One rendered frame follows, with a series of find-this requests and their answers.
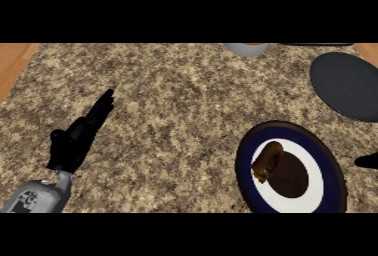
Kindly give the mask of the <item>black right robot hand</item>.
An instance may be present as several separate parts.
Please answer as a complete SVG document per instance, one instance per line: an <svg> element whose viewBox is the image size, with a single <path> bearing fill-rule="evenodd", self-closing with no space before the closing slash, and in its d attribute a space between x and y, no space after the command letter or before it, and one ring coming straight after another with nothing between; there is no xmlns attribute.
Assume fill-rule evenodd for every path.
<svg viewBox="0 0 378 256"><path fill-rule="evenodd" d="M354 165L357 167L370 168L378 170L378 153L360 156L354 160Z"/></svg>

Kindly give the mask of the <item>dark grey pan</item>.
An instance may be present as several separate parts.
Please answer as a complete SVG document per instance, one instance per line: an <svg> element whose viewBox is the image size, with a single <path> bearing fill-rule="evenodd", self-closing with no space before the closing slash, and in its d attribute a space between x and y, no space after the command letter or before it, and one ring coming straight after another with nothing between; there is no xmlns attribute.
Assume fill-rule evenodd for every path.
<svg viewBox="0 0 378 256"><path fill-rule="evenodd" d="M378 123L378 68L367 61L342 52L318 55L310 64L310 82L333 111Z"/></svg>

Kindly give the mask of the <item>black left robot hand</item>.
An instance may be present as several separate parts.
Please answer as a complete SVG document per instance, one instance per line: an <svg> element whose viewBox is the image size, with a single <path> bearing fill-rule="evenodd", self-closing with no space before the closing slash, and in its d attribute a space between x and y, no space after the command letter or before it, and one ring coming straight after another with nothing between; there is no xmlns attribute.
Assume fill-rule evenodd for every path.
<svg viewBox="0 0 378 256"><path fill-rule="evenodd" d="M113 109L113 90L107 89L98 97L85 116L79 116L66 130L54 129L50 133L50 159L47 168L73 173L79 168L95 133Z"/></svg>

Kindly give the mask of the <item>grey round container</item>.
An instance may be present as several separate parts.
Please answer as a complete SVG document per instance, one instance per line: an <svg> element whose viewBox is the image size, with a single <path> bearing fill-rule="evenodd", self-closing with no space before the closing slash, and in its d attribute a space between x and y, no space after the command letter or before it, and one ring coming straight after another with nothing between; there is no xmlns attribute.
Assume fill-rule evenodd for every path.
<svg viewBox="0 0 378 256"><path fill-rule="evenodd" d="M262 43L248 45L245 43L225 43L225 47L236 55L242 57L256 57L265 52L268 44Z"/></svg>

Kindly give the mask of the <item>blue and white plate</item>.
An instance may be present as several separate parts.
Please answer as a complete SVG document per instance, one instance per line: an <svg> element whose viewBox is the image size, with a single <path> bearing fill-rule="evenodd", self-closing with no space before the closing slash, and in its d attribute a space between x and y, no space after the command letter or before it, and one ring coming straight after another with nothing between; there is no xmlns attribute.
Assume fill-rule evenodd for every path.
<svg viewBox="0 0 378 256"><path fill-rule="evenodd" d="M259 183L250 164L270 142L284 155L270 179ZM256 124L242 137L234 159L236 181L253 213L343 213L346 188L330 150L315 135L286 121Z"/></svg>

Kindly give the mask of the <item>brown bell pepper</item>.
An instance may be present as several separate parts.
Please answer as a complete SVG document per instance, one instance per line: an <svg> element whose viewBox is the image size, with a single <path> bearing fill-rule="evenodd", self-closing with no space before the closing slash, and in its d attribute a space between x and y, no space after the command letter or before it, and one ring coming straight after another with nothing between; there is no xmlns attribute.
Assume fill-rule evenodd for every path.
<svg viewBox="0 0 378 256"><path fill-rule="evenodd" d="M271 176L281 155L281 144L276 141L268 142L259 152L259 155L256 156L256 159L250 164L252 174L259 183L264 183Z"/></svg>

